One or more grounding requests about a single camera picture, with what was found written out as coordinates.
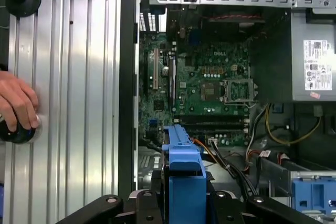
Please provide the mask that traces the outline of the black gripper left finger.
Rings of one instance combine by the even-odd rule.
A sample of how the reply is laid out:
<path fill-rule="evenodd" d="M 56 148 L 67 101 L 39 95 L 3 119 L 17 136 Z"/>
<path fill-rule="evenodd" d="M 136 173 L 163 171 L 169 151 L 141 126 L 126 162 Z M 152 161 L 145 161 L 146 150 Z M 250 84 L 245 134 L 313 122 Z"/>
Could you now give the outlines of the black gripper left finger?
<path fill-rule="evenodd" d="M 133 191 L 128 199 L 104 195 L 68 215 L 59 223 L 163 223 L 161 172 L 155 170 L 150 189 Z"/>

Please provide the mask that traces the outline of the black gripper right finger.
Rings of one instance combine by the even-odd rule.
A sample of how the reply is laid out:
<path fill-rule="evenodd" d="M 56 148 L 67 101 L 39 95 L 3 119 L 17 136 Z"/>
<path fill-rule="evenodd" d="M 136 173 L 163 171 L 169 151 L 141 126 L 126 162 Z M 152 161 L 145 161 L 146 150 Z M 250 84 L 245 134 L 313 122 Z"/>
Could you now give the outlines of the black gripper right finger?
<path fill-rule="evenodd" d="M 215 190 L 212 174 L 206 172 L 206 223 L 301 223 L 317 221 L 272 198 L 266 196 L 249 196 L 245 202 L 240 201 L 230 191 Z"/>

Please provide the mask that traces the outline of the person's hand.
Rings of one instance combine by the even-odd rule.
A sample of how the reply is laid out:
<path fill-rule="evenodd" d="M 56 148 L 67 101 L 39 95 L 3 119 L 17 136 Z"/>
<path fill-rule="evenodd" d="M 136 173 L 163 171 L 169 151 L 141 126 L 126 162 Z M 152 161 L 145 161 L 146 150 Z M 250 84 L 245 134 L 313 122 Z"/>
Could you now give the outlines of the person's hand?
<path fill-rule="evenodd" d="M 15 132 L 17 124 L 24 129 L 38 128 L 35 91 L 22 79 L 8 71 L 1 71 L 1 116 L 8 129 Z"/>

